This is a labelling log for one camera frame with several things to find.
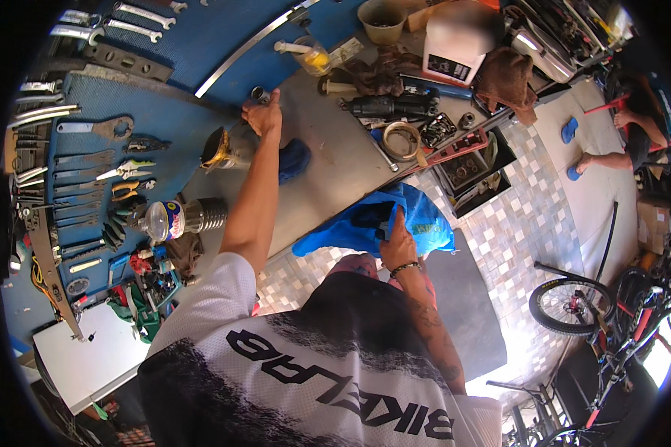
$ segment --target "floor mat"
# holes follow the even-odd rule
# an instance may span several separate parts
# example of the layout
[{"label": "floor mat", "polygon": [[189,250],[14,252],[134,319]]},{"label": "floor mat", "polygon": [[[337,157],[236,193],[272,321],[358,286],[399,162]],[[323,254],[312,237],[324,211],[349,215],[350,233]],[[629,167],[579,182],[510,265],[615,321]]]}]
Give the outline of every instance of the floor mat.
[{"label": "floor mat", "polygon": [[425,261],[435,286],[437,308],[462,361],[465,380],[507,363],[500,322],[487,286],[474,262],[462,230],[456,228],[455,255],[435,250]]}]

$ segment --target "red stool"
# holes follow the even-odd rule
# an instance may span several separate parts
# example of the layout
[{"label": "red stool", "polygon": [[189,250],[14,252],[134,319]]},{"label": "red stool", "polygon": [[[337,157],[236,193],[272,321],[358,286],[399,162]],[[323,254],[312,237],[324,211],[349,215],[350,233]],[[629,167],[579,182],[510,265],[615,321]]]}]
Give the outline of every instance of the red stool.
[{"label": "red stool", "polygon": [[[630,93],[624,94],[622,96],[619,96],[618,98],[614,99],[612,102],[609,102],[607,104],[604,104],[600,107],[595,107],[594,109],[587,110],[584,112],[585,115],[589,115],[590,113],[598,112],[600,110],[607,110],[607,109],[616,109],[617,112],[620,110],[624,110],[626,108],[626,100],[629,99],[629,96],[631,96]],[[629,138],[629,124],[626,124],[623,128],[624,135],[626,138]],[[649,153],[656,152],[659,150],[664,149],[665,147],[661,146],[658,143],[651,142],[651,147],[649,148]]]}]

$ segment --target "pliers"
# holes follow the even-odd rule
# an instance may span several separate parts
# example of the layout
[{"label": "pliers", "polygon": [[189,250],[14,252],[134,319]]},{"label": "pliers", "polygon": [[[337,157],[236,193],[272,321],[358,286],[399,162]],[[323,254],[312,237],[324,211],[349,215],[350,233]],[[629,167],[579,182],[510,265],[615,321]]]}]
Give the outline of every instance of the pliers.
[{"label": "pliers", "polygon": [[116,169],[107,171],[104,174],[98,175],[97,180],[108,179],[109,177],[115,177],[119,175],[123,179],[127,180],[131,177],[141,177],[143,175],[152,174],[152,171],[139,171],[139,168],[142,166],[154,166],[156,163],[152,162],[135,162],[134,160],[126,160]]},{"label": "pliers", "polygon": [[[133,182],[116,183],[112,187],[112,201],[118,202],[120,200],[128,199],[132,196],[137,195],[138,194],[137,191],[151,190],[156,185],[157,181],[154,179],[144,180],[143,182],[134,180]],[[125,194],[116,195],[115,192],[119,190],[129,190],[129,191],[127,191]]]}]

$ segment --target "red tool tray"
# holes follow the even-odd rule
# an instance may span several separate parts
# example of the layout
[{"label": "red tool tray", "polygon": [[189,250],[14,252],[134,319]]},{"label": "red tool tray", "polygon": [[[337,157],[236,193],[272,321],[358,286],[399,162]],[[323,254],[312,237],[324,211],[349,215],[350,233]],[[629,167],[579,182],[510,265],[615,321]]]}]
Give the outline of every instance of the red tool tray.
[{"label": "red tool tray", "polygon": [[469,154],[470,152],[486,148],[488,144],[489,140],[487,139],[487,133],[483,128],[480,127],[479,129],[475,129],[464,137],[458,139],[452,145],[449,145],[444,149],[430,149],[427,146],[423,146],[425,156],[428,156],[433,152],[437,153],[427,160],[427,166],[412,167],[411,169],[405,171],[403,176],[410,175],[413,172],[420,171],[421,169],[429,168],[430,166],[439,165],[440,163],[446,162],[447,160],[453,159],[457,156]]}]

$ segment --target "bracelet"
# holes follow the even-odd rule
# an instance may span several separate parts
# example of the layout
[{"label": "bracelet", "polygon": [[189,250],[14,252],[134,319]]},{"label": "bracelet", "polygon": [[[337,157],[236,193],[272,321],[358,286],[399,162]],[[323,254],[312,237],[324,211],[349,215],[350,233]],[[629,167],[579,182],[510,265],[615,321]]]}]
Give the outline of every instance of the bracelet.
[{"label": "bracelet", "polygon": [[420,270],[420,271],[423,270],[422,265],[420,265],[420,263],[407,263],[407,264],[401,265],[400,267],[398,267],[395,270],[393,270],[392,272],[390,272],[390,277],[395,278],[395,275],[397,273],[400,273],[402,270],[405,270],[408,267],[417,267],[418,270]]}]

